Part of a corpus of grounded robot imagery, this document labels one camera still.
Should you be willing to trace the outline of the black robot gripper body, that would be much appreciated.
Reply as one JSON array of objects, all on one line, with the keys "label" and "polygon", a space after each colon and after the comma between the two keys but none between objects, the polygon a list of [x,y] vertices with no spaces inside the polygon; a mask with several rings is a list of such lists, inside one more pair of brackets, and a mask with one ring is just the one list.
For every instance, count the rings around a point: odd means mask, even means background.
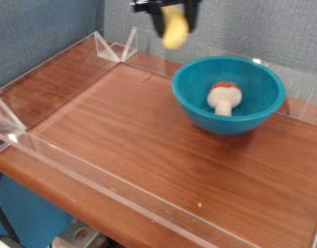
[{"label": "black robot gripper body", "polygon": [[134,12],[153,13],[162,7],[182,4],[185,7],[197,7],[202,0],[130,0]]}]

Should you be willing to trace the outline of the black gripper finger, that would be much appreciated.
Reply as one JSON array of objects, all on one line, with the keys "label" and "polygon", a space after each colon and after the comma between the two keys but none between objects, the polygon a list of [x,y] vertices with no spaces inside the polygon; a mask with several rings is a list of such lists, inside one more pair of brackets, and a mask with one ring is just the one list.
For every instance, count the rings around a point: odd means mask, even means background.
[{"label": "black gripper finger", "polygon": [[199,12],[198,2],[183,3],[183,13],[187,21],[189,31],[193,31],[195,29],[198,12]]},{"label": "black gripper finger", "polygon": [[161,8],[154,9],[151,14],[151,19],[158,37],[162,38],[165,34],[166,25],[165,25],[165,17]]}]

